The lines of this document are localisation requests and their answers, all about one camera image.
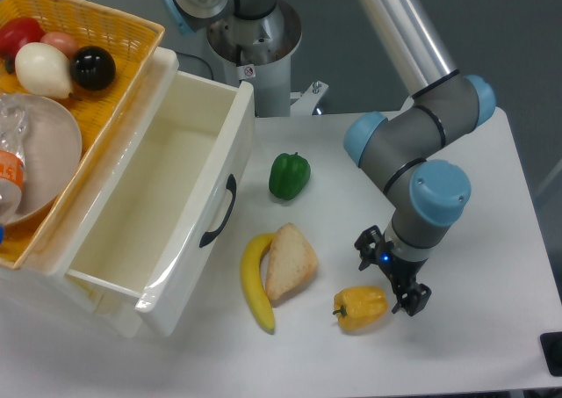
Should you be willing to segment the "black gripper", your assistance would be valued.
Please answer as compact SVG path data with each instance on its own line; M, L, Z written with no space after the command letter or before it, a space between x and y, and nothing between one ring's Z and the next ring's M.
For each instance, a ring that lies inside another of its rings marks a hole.
M375 265L390 281L397 299L393 314L404 311L414 316L426 307L432 291L417 280L429 257L425 250L411 248L399 242L398 237L383 236L377 225L364 230L354 247L359 253L359 271Z

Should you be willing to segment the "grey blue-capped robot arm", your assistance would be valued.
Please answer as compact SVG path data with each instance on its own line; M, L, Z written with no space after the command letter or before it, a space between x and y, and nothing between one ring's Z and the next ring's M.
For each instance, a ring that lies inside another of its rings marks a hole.
M163 0L181 33L205 29L230 83L248 81L261 117L294 112L292 53L299 16L281 0ZM471 195L466 174L435 153L492 117L496 99L479 76L463 76L417 0L360 0L405 84L412 105L388 119L369 112L344 136L349 157L394 206L385 229L356 240L361 267L388 278L396 309L422 311L430 289L417 281L430 251L461 216Z

